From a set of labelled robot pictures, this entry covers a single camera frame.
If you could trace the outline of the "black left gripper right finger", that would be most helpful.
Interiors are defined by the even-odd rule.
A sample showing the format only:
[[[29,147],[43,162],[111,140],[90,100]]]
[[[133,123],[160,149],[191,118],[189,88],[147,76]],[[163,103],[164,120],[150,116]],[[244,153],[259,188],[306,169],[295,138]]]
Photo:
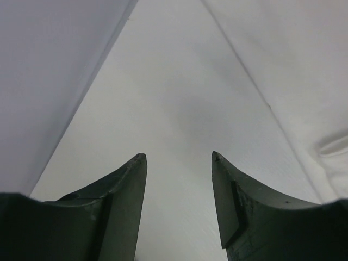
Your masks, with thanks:
[[[347,200],[315,204],[241,172],[212,153],[221,246],[229,260],[347,260]]]

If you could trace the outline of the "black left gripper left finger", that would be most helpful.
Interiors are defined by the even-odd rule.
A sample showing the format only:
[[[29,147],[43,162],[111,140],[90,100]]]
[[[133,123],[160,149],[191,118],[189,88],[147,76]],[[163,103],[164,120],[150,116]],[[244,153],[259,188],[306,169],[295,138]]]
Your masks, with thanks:
[[[135,155],[57,201],[1,194],[1,260],[134,260],[147,177]]]

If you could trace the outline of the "white t shirt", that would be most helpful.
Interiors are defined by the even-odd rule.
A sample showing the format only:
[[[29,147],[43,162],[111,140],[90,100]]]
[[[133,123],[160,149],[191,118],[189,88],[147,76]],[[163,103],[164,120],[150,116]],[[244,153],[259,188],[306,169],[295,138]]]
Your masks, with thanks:
[[[322,202],[347,198],[347,1],[204,1]]]

